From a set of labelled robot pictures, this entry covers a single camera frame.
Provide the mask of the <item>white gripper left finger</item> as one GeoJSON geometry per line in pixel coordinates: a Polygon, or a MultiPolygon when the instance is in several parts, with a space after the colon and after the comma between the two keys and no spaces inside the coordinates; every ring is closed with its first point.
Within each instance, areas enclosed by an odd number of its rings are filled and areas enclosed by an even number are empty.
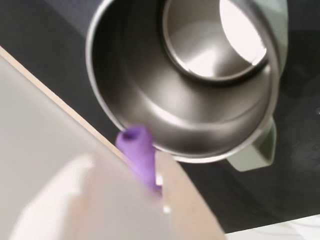
{"type": "Polygon", "coordinates": [[[23,208],[11,240],[163,240],[157,198],[125,166],[82,155],[68,162],[23,208]]]}

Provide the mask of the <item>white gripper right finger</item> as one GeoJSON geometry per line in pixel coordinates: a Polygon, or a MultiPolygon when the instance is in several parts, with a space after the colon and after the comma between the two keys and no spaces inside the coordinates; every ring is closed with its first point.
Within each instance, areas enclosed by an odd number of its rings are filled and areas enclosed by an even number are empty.
{"type": "Polygon", "coordinates": [[[225,240],[216,216],[173,156],[157,151],[155,165],[155,181],[162,187],[163,211],[169,215],[173,238],[225,240]]]}

